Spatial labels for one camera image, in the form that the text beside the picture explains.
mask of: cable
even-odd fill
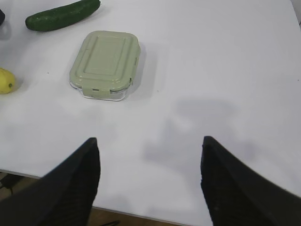
[[[100,225],[100,226],[116,226],[116,225],[119,225],[119,223],[120,223],[120,220],[116,220],[116,221],[112,221],[110,223]]]

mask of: black object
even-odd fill
[[[12,189],[13,186],[15,186],[23,178],[24,177],[18,175],[7,174],[4,178],[0,180],[0,184],[2,185],[2,187]]]
[[[300,226],[301,199],[205,137],[202,190],[214,226]]]
[[[5,20],[5,14],[0,9],[0,26],[3,24],[4,20]]]
[[[30,187],[0,202],[4,226],[85,226],[100,177],[96,138]]]

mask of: green plastic lid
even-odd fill
[[[139,55],[138,39],[132,34],[92,32],[85,38],[71,68],[70,84],[85,97],[123,99],[123,91],[135,78]]]

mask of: container lid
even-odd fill
[[[72,86],[83,95],[107,98],[127,89],[135,76],[140,55],[138,39],[129,33],[95,31],[84,40],[70,71]]]

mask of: glass food container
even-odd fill
[[[70,84],[87,98],[122,100],[135,78],[139,55],[138,39],[132,34],[92,32],[70,70]]]

